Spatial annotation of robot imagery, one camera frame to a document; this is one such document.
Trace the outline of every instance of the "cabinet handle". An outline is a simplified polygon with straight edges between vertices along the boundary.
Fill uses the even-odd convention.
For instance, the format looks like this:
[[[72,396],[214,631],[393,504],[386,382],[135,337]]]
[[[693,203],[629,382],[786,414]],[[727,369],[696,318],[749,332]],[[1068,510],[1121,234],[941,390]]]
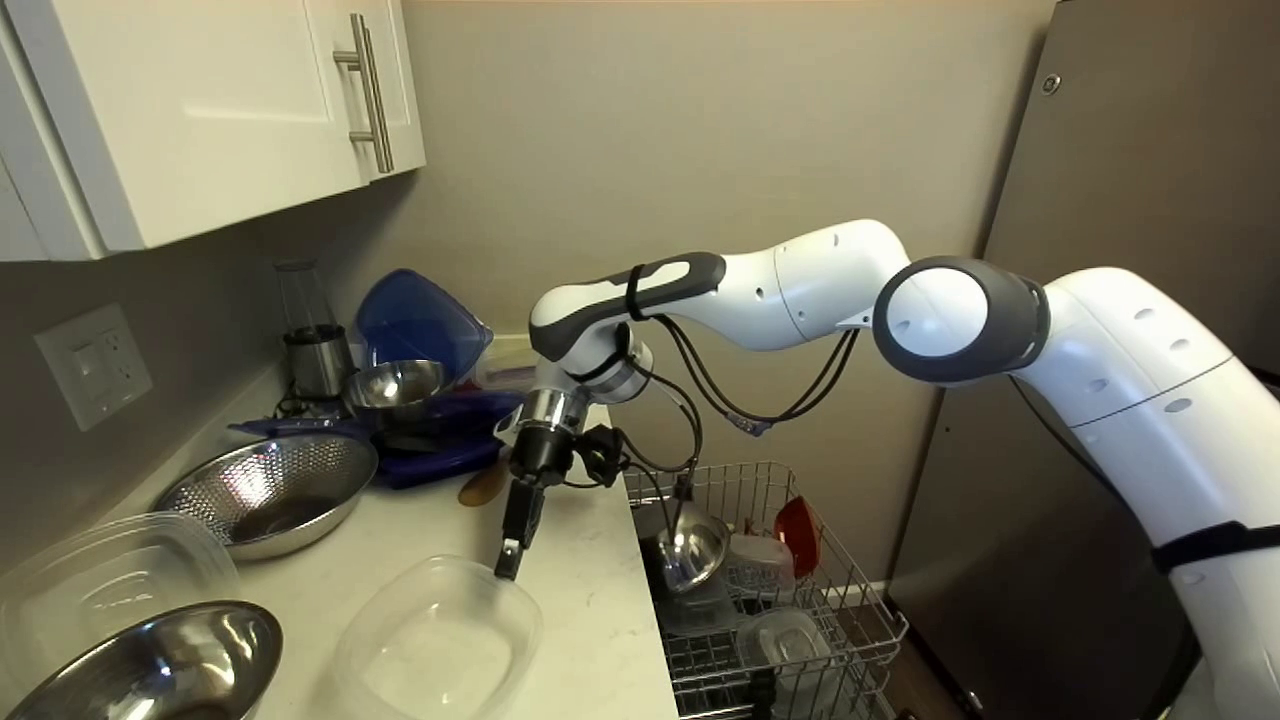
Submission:
[[[350,11],[350,39],[356,52],[332,52],[340,74],[358,76],[365,91],[365,114],[368,114],[368,132],[350,132],[350,144],[371,144],[377,171],[393,171],[393,132],[386,132],[386,114],[383,114],[383,88],[377,82],[377,58],[371,58],[371,32],[358,11]]]

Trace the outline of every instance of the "white wall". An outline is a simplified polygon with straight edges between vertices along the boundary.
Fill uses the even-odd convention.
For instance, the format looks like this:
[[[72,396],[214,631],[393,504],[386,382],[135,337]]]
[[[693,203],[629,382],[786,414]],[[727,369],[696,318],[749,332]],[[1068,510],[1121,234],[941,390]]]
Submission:
[[[426,171],[386,190],[371,239],[340,257],[340,310],[406,266],[520,332],[561,281],[689,249],[763,249],[851,217],[889,222],[911,257],[968,257],[1051,0],[402,7]],[[823,357],[702,344],[755,410],[795,396]],[[851,366],[795,429],[743,439],[712,420],[706,464],[792,464],[878,577],[933,391],[867,344]],[[654,457],[679,457],[679,424],[654,396],[614,417]]]

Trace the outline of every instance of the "glass bowl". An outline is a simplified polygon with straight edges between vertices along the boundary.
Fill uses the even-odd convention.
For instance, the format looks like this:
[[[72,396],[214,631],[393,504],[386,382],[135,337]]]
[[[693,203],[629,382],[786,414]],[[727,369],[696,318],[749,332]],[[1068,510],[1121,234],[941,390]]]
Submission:
[[[368,720],[490,718],[524,679],[535,600],[490,568],[436,555],[381,587],[340,636],[336,688]]]

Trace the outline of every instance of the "dish rack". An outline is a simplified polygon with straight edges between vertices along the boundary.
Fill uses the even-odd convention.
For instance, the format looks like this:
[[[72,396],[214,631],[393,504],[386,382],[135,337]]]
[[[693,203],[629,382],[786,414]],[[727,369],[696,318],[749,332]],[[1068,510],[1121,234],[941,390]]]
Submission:
[[[799,497],[781,464],[702,468],[693,504],[736,539],[770,546],[774,513]],[[858,566],[823,538],[802,579],[786,566],[727,551],[725,568],[659,600],[665,656],[689,720],[891,720],[885,685],[907,622],[878,600]]]

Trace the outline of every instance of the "red object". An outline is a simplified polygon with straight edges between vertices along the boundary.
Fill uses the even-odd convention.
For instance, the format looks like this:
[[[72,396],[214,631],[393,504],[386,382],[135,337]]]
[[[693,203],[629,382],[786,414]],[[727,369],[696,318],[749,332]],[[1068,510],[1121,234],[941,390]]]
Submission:
[[[792,574],[795,577],[812,577],[814,574],[814,524],[812,513],[802,504],[802,497],[792,497],[774,520],[770,534],[782,539],[782,550],[792,551]]]

